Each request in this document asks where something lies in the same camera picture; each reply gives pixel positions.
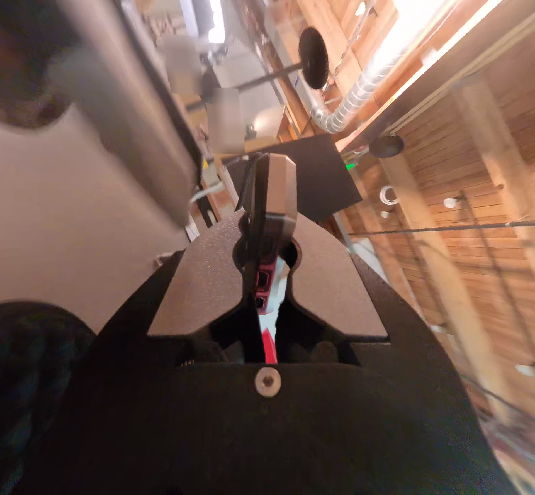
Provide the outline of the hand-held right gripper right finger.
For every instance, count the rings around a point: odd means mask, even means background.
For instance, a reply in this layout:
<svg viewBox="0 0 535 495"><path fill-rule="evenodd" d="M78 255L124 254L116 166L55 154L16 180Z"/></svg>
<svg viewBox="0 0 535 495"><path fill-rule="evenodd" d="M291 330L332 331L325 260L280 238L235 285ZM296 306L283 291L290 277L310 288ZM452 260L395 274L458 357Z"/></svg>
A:
<svg viewBox="0 0 535 495"><path fill-rule="evenodd" d="M289 275L291 301L349 338L386 340L387 331L347 248L300 213L292 241L297 259Z"/></svg>

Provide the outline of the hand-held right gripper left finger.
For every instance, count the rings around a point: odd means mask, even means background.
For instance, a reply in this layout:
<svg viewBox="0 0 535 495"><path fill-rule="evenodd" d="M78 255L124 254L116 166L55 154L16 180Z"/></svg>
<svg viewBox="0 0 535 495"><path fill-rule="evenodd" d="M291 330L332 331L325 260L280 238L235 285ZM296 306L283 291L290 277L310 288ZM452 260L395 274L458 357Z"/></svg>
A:
<svg viewBox="0 0 535 495"><path fill-rule="evenodd" d="M194 239L183 257L148 330L149 337L195 333L229 311L243 296L243 277L234 261L244 211L236 211Z"/></svg>

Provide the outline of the red plastic bin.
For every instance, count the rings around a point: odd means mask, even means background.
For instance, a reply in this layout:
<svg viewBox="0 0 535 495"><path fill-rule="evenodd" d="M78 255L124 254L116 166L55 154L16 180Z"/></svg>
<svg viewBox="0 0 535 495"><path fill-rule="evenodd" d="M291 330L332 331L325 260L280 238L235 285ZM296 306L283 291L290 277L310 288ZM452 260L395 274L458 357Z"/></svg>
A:
<svg viewBox="0 0 535 495"><path fill-rule="evenodd" d="M276 365L278 363L277 350L274 337L269 328L264 328L262 331L262 341L264 348L265 363L268 365Z"/></svg>

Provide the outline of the grey hdmi hub box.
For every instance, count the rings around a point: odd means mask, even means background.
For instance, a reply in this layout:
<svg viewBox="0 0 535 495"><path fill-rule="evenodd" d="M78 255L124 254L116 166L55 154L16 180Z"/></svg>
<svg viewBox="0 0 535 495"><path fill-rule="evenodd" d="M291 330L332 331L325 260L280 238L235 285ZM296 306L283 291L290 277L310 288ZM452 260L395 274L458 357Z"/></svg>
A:
<svg viewBox="0 0 535 495"><path fill-rule="evenodd" d="M258 316L274 311L283 261L298 220L296 164L287 156L258 153L245 170L251 197L244 237L244 292Z"/></svg>

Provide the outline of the black pole stand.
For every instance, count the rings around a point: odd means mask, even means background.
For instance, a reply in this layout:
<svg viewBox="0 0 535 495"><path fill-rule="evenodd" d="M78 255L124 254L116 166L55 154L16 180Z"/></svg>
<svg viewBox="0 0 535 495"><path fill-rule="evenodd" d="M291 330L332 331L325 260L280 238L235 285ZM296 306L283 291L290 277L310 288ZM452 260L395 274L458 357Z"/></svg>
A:
<svg viewBox="0 0 535 495"><path fill-rule="evenodd" d="M322 35L314 27L306 27L298 41L298 57L296 64L291 64L267 75L231 87L238 94L254 89L275 79L301 71L305 83L313 90L324 87L329 76L329 57Z"/></svg>

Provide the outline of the long ceiling light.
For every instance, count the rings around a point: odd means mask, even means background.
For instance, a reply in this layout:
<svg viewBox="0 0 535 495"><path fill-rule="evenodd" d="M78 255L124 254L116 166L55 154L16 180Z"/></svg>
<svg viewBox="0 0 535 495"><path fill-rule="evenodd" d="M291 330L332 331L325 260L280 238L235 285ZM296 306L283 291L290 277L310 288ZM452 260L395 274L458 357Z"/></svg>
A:
<svg viewBox="0 0 535 495"><path fill-rule="evenodd" d="M488 0L411 0L347 95L353 106L366 103L411 54L440 49Z"/></svg>

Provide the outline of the silver flexible duct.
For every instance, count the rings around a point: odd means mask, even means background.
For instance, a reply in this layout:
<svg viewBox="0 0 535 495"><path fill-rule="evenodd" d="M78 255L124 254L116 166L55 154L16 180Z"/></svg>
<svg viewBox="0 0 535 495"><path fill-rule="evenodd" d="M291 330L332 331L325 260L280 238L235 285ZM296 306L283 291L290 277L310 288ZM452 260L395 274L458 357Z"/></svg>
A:
<svg viewBox="0 0 535 495"><path fill-rule="evenodd" d="M328 112L327 109L317 110L314 113L314 121L330 134L344 130L402 59L403 53L395 54L389 60L379 57L378 53L374 55L337 109L334 112Z"/></svg>

